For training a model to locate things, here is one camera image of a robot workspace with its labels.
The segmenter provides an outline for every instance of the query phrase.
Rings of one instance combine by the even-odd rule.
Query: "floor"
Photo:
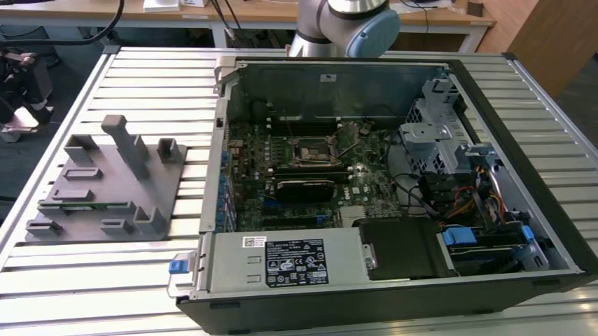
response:
[[[77,39],[75,28],[47,29],[53,39]],[[128,46],[188,46],[184,29],[119,29],[119,36]],[[25,185],[31,172],[52,140],[60,122],[68,112],[80,88],[101,54],[100,45],[56,47],[61,63],[49,70],[55,91],[51,106],[55,115],[43,132],[24,136],[17,143],[0,141],[0,196],[16,197]],[[557,99],[565,112],[578,124],[582,132],[598,145],[598,58],[593,58],[573,83]],[[11,210],[11,203],[0,201],[0,223]]]

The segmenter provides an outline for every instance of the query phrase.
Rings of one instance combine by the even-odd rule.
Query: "power cable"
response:
[[[391,144],[392,144],[392,139],[395,138],[395,136],[399,135],[399,130],[396,130],[396,132],[392,133],[391,138],[388,139],[388,145],[386,148],[386,154],[384,154],[384,163],[386,163],[386,174],[392,182],[392,184],[408,195],[411,196],[411,198],[418,201],[418,203],[422,205],[423,209],[426,210],[426,212],[429,213],[429,215],[433,218],[437,219],[445,219],[445,217],[438,213],[438,211],[434,210],[434,208],[430,206],[430,204],[427,204],[423,199],[415,195],[407,188],[404,188],[400,183],[398,183],[396,181],[396,177],[399,176],[408,176],[411,177],[411,179],[418,179],[418,174],[408,174],[408,173],[400,173],[396,175],[391,175],[391,167],[388,164],[388,154],[391,152]]]
[[[210,2],[212,3],[214,9],[216,10],[218,17],[220,18],[220,21],[223,22],[224,31],[226,31],[226,34],[228,35],[228,37],[231,38],[232,46],[239,49],[235,31],[232,30],[228,22],[226,21],[223,9],[220,8],[220,4],[219,4],[218,0],[210,0]]]
[[[232,19],[235,19],[236,27],[238,27],[238,29],[239,29],[239,32],[240,32],[240,35],[242,35],[243,42],[244,42],[244,44],[246,44],[247,47],[252,48],[252,47],[254,47],[254,44],[252,44],[252,42],[251,42],[251,39],[248,39],[247,36],[244,35],[244,30],[243,30],[243,28],[242,28],[242,24],[239,23],[239,19],[236,18],[235,11],[232,10],[231,3],[230,3],[228,0],[224,0],[224,2],[226,2],[226,6],[228,7],[228,11],[231,12]]]
[[[33,28],[33,29],[29,30],[27,33],[21,33],[21,34],[7,34],[7,33],[3,33],[3,32],[0,31],[0,35],[3,35],[4,37],[21,37],[21,36],[25,36],[25,35],[29,35],[29,34],[37,32],[37,30],[39,30],[40,28],[41,28],[41,26],[37,26],[37,28]]]
[[[429,9],[437,9],[438,6],[422,6],[418,2],[414,2],[415,6],[411,6],[407,2],[404,2],[404,0],[400,0],[400,2],[403,3],[404,6],[410,7],[410,8],[419,8],[423,10],[423,15],[426,18],[426,33],[423,35],[423,46],[426,47],[426,42],[427,42],[427,38],[429,38],[429,32],[430,32],[430,20],[429,20]]]

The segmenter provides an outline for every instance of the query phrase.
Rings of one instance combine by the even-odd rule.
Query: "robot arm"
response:
[[[379,57],[399,34],[388,0],[300,0],[292,57]]]

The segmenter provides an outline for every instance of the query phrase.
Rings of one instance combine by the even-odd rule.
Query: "sticker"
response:
[[[268,241],[266,243],[266,284],[268,287],[327,283],[328,267],[323,239]]]
[[[491,22],[473,21],[471,26],[491,26]]]
[[[336,75],[331,75],[331,74],[319,75],[319,81],[322,83],[332,83],[336,81]]]
[[[243,237],[243,247],[264,247],[266,237]]]
[[[210,19],[210,16],[207,16],[207,15],[183,15],[183,19],[207,20],[207,19]]]

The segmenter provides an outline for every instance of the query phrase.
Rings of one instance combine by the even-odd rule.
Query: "aluminum table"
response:
[[[123,48],[103,55],[0,229],[3,335],[206,335],[167,296],[168,261],[198,244],[202,194],[220,55],[283,56],[280,50]],[[392,52],[386,57],[412,57]],[[426,53],[461,59],[546,184],[598,251],[598,152],[515,60],[502,55]],[[67,154],[69,134],[95,134],[123,114],[147,144],[175,137],[190,146],[167,241],[49,244],[24,241]],[[481,139],[482,126],[471,124]],[[495,314],[318,328],[264,335],[598,335],[598,282],[534,298]]]

